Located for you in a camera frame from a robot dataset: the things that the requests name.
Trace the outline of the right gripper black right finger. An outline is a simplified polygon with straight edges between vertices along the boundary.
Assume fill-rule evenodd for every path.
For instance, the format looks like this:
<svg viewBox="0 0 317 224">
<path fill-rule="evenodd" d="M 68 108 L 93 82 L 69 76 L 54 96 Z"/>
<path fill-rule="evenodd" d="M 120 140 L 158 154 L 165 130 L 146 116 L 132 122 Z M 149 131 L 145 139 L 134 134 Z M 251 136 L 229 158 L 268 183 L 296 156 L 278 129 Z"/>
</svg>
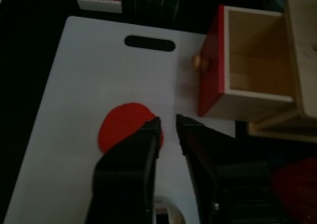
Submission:
<svg viewBox="0 0 317 224">
<path fill-rule="evenodd" d="M 201 224 L 287 224 L 260 148 L 179 115 Z"/>
</svg>

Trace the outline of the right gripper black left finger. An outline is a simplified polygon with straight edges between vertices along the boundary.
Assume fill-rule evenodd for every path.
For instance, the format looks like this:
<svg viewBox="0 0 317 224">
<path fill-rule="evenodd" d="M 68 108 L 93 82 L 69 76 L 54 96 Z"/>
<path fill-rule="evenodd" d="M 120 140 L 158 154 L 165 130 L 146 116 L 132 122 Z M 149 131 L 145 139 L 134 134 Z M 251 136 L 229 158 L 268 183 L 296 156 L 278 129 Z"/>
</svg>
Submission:
<svg viewBox="0 0 317 224">
<path fill-rule="evenodd" d="M 85 224 L 153 224 L 161 134 L 154 118 L 102 156 Z"/>
</svg>

